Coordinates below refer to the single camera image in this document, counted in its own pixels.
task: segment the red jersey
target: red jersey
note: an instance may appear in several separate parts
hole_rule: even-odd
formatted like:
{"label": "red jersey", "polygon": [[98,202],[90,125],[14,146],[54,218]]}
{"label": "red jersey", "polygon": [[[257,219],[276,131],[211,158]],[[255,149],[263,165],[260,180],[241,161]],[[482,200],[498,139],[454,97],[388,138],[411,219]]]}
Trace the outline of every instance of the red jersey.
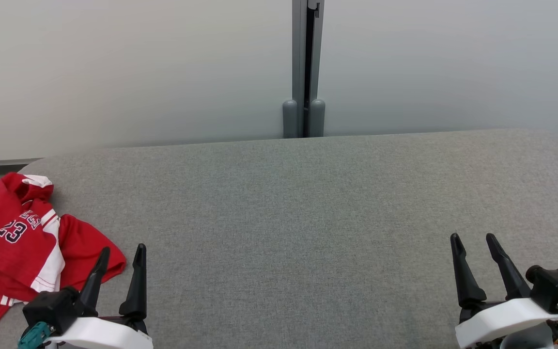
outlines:
{"label": "red jersey", "polygon": [[111,248],[103,282],[126,266],[122,252],[96,228],[59,217],[44,176],[9,173],[0,179],[0,318],[17,302],[60,285],[80,289],[104,247]]}

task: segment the gray upholstered table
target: gray upholstered table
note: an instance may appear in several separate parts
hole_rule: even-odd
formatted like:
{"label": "gray upholstered table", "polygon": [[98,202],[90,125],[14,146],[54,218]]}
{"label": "gray upholstered table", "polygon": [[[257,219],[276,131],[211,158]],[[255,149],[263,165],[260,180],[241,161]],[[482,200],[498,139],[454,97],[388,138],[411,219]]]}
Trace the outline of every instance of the gray upholstered table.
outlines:
{"label": "gray upholstered table", "polygon": [[[148,245],[155,347],[453,348],[449,236],[505,294],[485,234],[521,271],[558,268],[558,136],[485,130],[97,150],[22,170],[60,214],[132,258]],[[103,285],[115,315],[130,268]],[[13,348],[20,305],[0,321]]]}

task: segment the white backdrop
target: white backdrop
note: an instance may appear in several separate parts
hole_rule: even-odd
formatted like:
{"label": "white backdrop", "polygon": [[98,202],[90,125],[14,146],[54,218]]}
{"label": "white backdrop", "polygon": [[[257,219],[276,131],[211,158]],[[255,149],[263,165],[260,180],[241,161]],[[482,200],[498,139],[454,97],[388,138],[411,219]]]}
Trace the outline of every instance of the white backdrop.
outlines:
{"label": "white backdrop", "polygon": [[292,2],[0,0],[0,160],[279,138]]}
{"label": "white backdrop", "polygon": [[558,0],[326,0],[325,135],[558,132]]}

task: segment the sleeve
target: sleeve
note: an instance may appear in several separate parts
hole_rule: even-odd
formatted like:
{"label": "sleeve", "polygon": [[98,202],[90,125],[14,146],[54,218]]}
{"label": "sleeve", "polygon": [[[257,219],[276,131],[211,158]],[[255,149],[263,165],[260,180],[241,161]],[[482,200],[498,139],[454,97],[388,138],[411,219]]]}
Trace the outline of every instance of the sleeve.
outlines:
{"label": "sleeve", "polygon": [[80,221],[69,214],[60,220],[60,248],[66,260],[62,271],[62,286],[81,289],[89,272],[93,268],[102,251],[109,247],[111,254],[109,264],[102,282],[122,273],[126,267],[126,257],[122,251],[91,224]]}

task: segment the white stripe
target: white stripe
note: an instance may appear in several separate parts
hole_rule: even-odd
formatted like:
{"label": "white stripe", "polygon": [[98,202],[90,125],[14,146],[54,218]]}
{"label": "white stripe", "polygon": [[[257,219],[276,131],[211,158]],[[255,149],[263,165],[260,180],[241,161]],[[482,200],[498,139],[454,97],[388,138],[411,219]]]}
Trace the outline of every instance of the white stripe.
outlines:
{"label": "white stripe", "polygon": [[51,219],[51,217],[53,216],[55,216],[55,210],[51,208],[51,210],[47,212],[44,216],[42,216],[42,218],[40,219],[40,223],[42,223],[42,226],[44,226],[48,222],[48,220]]}
{"label": "white stripe", "polygon": [[46,258],[42,269],[38,273],[33,283],[31,283],[31,288],[38,292],[42,291],[59,291],[60,290],[60,274],[64,270],[64,257],[62,256],[62,251],[60,250],[60,217],[55,216],[51,219],[48,224],[42,227],[42,231],[47,234],[52,234],[55,237],[55,246],[53,250]]}
{"label": "white stripe", "polygon": [[44,188],[45,186],[53,185],[53,183],[49,181],[48,177],[35,176],[33,174],[24,174],[24,176],[25,179],[23,179],[22,182],[25,183],[26,185],[39,186],[41,188]]}

